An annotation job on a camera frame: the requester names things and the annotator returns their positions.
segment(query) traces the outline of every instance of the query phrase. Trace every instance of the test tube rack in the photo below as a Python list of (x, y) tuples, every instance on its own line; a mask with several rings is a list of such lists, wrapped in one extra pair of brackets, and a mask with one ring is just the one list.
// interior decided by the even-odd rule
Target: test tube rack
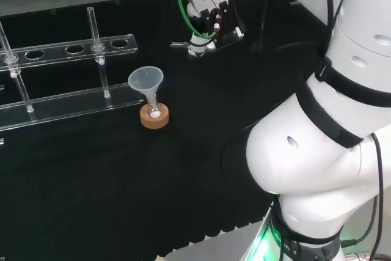
[[(8, 71), (15, 80), (22, 101), (0, 105), (0, 131), (11, 130), (67, 117), (136, 105), (142, 95), (128, 83), (109, 86), (106, 57), (134, 54), (138, 47), (133, 35), (100, 38), (93, 7), (87, 8), (92, 39), (32, 46), (12, 50), (0, 23), (0, 72)], [(22, 70), (63, 62), (95, 59), (101, 87), (55, 96), (30, 99), (22, 79)]]

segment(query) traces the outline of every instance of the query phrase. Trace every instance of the funnel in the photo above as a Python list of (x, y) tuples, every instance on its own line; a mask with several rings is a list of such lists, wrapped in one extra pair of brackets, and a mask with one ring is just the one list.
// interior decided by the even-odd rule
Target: funnel
[(129, 86), (147, 97), (148, 104), (140, 112), (141, 122), (147, 128), (161, 128), (168, 122), (167, 106), (156, 101), (156, 91), (163, 76), (160, 68), (141, 67), (128, 78)]

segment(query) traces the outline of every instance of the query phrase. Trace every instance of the wire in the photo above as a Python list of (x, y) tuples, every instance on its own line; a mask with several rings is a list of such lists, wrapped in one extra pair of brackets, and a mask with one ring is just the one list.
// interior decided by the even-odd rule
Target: wire
[(335, 15), (334, 15), (334, 26), (337, 23), (337, 17), (338, 17), (338, 14), (340, 13), (340, 10), (341, 10), (341, 7), (342, 7), (342, 2), (343, 2), (343, 0), (340, 1), (339, 5), (337, 7), (337, 11), (335, 12)]
[(254, 49), (258, 49), (259, 52), (263, 49), (263, 36), (265, 35), (265, 23), (266, 23), (266, 17), (268, 15), (269, 6), (270, 6), (270, 0), (265, 0), (265, 4), (263, 6), (263, 11), (262, 11), (261, 32), (260, 32), (258, 42), (256, 42), (254, 48)]
[(188, 43), (191, 45), (191, 46), (194, 46), (194, 47), (205, 47), (207, 45), (209, 45), (210, 43), (212, 43), (214, 41), (214, 39), (209, 39), (208, 41), (206, 41), (204, 44), (195, 44), (193, 42), (191, 42), (190, 40), (188, 41)]
[(197, 31), (195, 29), (195, 27), (190, 23), (190, 20), (188, 19), (188, 16), (185, 12), (185, 9), (183, 8), (182, 0), (178, 0), (178, 5), (179, 5), (179, 9), (181, 10), (181, 14), (182, 14), (183, 19), (185, 20), (185, 22), (188, 25), (188, 27), (190, 28), (190, 30), (192, 30), (196, 36), (198, 36), (200, 38), (204, 38), (204, 39), (212, 39), (216, 35), (216, 32), (213, 32), (210, 35), (203, 35), (199, 31)]
[(329, 47), (333, 29), (334, 29), (334, 0), (327, 0), (327, 44), (326, 44), (325, 51), (327, 51)]
[(327, 49), (328, 49), (330, 41), (331, 41), (332, 30), (334, 29), (334, 24), (337, 19), (337, 15), (339, 13), (339, 10), (341, 9), (341, 5), (342, 5), (342, 0), (341, 0), (341, 3), (337, 9), (337, 13), (334, 15), (334, 0), (327, 0), (327, 43), (324, 48), (322, 48), (320, 44), (318, 44), (314, 41), (301, 41), (301, 42), (293, 42), (293, 43), (288, 43), (285, 45), (278, 46), (277, 48), (274, 49), (274, 52), (280, 52), (280, 51), (287, 50), (287, 49), (290, 49), (290, 48), (296, 47), (296, 46), (315, 45), (318, 48), (320, 55), (322, 57), (324, 57), (326, 55)]
[(371, 134), (371, 137), (373, 139), (373, 142), (376, 147), (376, 156), (378, 159), (378, 173), (379, 173), (379, 221), (378, 221), (378, 234), (376, 236), (375, 245), (373, 246), (370, 261), (375, 260), (376, 251), (378, 250), (381, 234), (382, 234), (382, 227), (383, 227), (383, 205), (384, 205), (384, 185), (383, 185), (383, 166), (382, 166), (382, 159), (381, 159), (381, 148), (380, 143), (378, 140), (378, 137), (375, 135), (375, 133)]
[(238, 21), (238, 26), (240, 28), (240, 31), (244, 34), (247, 32), (247, 29), (246, 29), (246, 26), (244, 25), (244, 22), (243, 20), (240, 18), (239, 16), (239, 13), (236, 9), (236, 4), (235, 4), (235, 0), (229, 0), (228, 2), (231, 6), (231, 8), (233, 9), (233, 12), (235, 13), (235, 16), (236, 16), (236, 19)]
[(375, 216), (376, 216), (377, 209), (378, 209), (378, 196), (373, 198), (372, 217), (369, 226), (367, 228), (367, 231), (357, 240), (357, 243), (361, 243), (362, 241), (364, 241), (364, 239), (366, 239), (369, 233), (371, 232), (373, 224), (375, 223)]
[(391, 261), (390, 255), (383, 255), (383, 254), (375, 254), (373, 257), (373, 260), (384, 260), (384, 261)]
[(341, 247), (342, 248), (355, 246), (356, 244), (361, 243), (362, 241), (364, 241), (364, 239), (367, 238), (367, 236), (369, 235), (369, 233), (372, 230), (373, 224), (375, 223), (375, 217), (376, 217), (376, 210), (377, 210), (377, 208), (378, 208), (378, 197), (376, 196), (375, 198), (373, 198), (372, 216), (371, 216), (371, 221), (370, 221), (370, 223), (368, 225), (367, 231), (358, 239), (341, 241)]

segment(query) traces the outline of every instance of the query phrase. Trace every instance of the green led light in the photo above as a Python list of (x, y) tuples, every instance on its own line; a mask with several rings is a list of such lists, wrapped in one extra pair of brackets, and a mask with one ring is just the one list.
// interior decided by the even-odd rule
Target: green led light
[(269, 244), (267, 239), (262, 239), (258, 236), (252, 243), (250, 254), (247, 261), (264, 261), (264, 257), (268, 252)]

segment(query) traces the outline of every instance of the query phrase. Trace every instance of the black cloth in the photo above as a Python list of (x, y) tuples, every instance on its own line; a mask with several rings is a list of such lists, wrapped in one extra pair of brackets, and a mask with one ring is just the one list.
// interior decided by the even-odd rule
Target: black cloth
[[(236, 0), (248, 28), (244, 40), (196, 60), (169, 49), (191, 35), (175, 0), (93, 4), (102, 37), (132, 33), (139, 45), (137, 56), (108, 59), (109, 83), (126, 82), (141, 66), (161, 68), (157, 97), (169, 107), (170, 122), (146, 130), (138, 105), (2, 132), (0, 257), (149, 261), (261, 220), (272, 197), (248, 173), (248, 133), (240, 129), (292, 94), (295, 79), (317, 64), (313, 48), (278, 55), (272, 49), (326, 40), (325, 26), (290, 1), (271, 0), (261, 57), (250, 45), (263, 1)], [(14, 48), (88, 39), (87, 6), (0, 19)], [(31, 98), (99, 86), (93, 61), (22, 74)], [(0, 76), (2, 103), (19, 100), (9, 80)]]

